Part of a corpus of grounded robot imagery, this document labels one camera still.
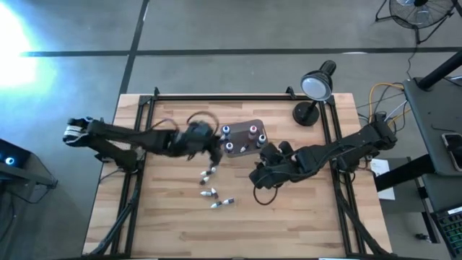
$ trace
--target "bright light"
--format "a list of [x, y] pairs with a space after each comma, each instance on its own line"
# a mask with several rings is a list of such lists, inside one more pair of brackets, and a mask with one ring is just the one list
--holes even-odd
[[5, 163], [7, 165], [12, 165], [14, 163], [14, 158], [8, 157], [7, 159], [5, 159]]
[[0, 3], [0, 90], [17, 88], [35, 81], [36, 58], [19, 57], [30, 50], [17, 15]]

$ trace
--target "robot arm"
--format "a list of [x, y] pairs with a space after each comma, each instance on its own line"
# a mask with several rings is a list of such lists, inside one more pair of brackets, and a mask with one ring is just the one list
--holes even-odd
[[369, 123], [357, 133], [331, 144], [312, 145], [292, 150], [282, 142], [278, 150], [272, 143], [262, 149], [262, 162], [249, 175], [257, 189], [280, 187], [284, 182], [298, 182], [314, 176], [330, 159], [336, 158], [336, 167], [348, 171], [359, 159], [378, 150], [389, 150], [397, 139], [383, 121]]
[[123, 150], [109, 141], [132, 144], [156, 155], [188, 156], [188, 160], [197, 152], [208, 152], [210, 167], [218, 165], [222, 158], [219, 136], [216, 136], [210, 125], [204, 121], [190, 122], [185, 132], [178, 129], [135, 131], [90, 117], [71, 118], [63, 141], [72, 147], [89, 147], [99, 153], [97, 157], [112, 158], [117, 166], [129, 173], [139, 167], [137, 153], [132, 149]]

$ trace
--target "vial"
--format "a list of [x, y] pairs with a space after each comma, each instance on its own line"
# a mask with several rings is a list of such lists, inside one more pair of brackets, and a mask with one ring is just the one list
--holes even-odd
[[266, 142], [266, 136], [264, 134], [261, 134], [257, 140], [257, 147], [261, 148], [265, 144], [265, 142]]

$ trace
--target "wooden table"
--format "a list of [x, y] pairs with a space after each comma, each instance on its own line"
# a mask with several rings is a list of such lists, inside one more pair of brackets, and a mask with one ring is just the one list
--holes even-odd
[[[133, 128], [139, 95], [122, 95], [114, 124]], [[352, 94], [335, 94], [341, 131], [344, 136], [360, 125]], [[298, 101], [157, 101], [153, 123], [175, 119], [185, 129], [186, 119], [195, 111], [215, 113], [220, 124], [259, 118], [270, 142], [289, 141], [294, 149], [325, 144], [321, 120], [314, 126], [295, 123], [292, 109]], [[331, 124], [330, 112], [327, 112]], [[334, 128], [330, 125], [331, 135]], [[264, 207], [252, 196], [248, 174], [258, 155], [229, 159], [223, 157], [216, 175], [205, 187], [199, 185], [200, 172], [209, 164], [208, 156], [192, 161], [149, 155], [144, 171], [136, 221], [133, 257], [317, 257], [344, 256], [336, 200], [328, 164], [314, 177], [286, 183], [276, 200]], [[102, 176], [115, 169], [106, 165]], [[123, 174], [106, 178], [97, 190], [84, 253], [94, 249], [114, 223]], [[372, 236], [391, 251], [373, 177], [358, 171], [353, 183], [359, 217]], [[199, 192], [214, 187], [220, 199], [234, 197], [236, 203], [210, 209], [213, 199]], [[261, 201], [274, 190], [258, 191]], [[349, 225], [353, 249], [357, 248]], [[124, 245], [125, 235], [121, 236]]]

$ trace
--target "concrete floor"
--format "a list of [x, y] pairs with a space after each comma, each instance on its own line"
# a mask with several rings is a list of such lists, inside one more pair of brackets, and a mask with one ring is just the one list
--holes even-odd
[[[101, 164], [88, 149], [65, 146], [69, 117], [111, 121], [127, 57], [17, 58], [20, 51], [127, 51], [142, 0], [0, 1], [0, 137], [33, 151], [59, 179], [58, 188], [31, 205], [13, 259], [59, 259], [80, 255]], [[201, 48], [403, 48], [412, 31], [395, 22], [374, 23], [381, 1], [151, 0], [140, 50]], [[462, 19], [452, 16], [422, 47], [462, 45]], [[283, 92], [326, 59], [337, 63], [335, 92], [352, 92], [368, 103], [377, 82], [407, 78], [410, 53], [253, 56], [137, 57], [128, 93]], [[423, 76], [452, 53], [418, 53], [411, 75]], [[391, 111], [404, 96], [384, 101]], [[360, 108], [367, 113], [367, 108]], [[424, 154], [412, 115], [401, 140], [382, 157]], [[448, 259], [444, 245], [412, 238], [424, 232], [415, 214], [385, 220], [393, 251], [401, 256]], [[411, 230], [404, 227], [412, 222]]]

